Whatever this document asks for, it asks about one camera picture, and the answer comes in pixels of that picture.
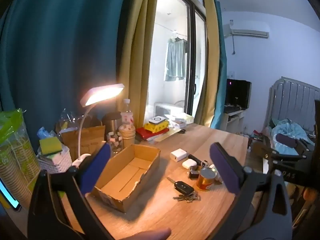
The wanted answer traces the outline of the person's hand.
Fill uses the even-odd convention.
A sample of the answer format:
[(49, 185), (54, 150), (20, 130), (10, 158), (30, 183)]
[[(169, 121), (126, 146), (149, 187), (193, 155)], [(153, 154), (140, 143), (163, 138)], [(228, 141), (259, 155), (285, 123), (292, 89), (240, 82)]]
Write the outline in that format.
[(166, 240), (170, 235), (171, 229), (164, 228), (159, 230), (143, 231), (130, 237), (123, 238), (123, 240)]

